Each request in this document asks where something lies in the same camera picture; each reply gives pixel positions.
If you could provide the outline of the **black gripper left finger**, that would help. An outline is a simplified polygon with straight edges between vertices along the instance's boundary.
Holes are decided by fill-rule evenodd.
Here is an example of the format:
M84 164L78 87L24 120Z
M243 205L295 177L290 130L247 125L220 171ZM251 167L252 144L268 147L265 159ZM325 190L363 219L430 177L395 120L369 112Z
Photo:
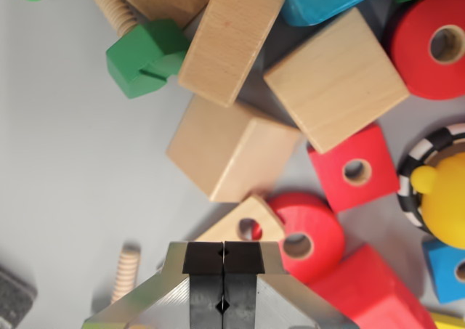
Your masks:
M173 242L163 266L83 328L222 328L222 243Z

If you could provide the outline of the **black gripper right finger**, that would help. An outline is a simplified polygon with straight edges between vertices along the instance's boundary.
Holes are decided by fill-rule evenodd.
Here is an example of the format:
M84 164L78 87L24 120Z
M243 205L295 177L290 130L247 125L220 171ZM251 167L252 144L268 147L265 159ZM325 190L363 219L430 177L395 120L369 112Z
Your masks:
M276 242L224 244L224 328L350 328L351 319L284 270Z

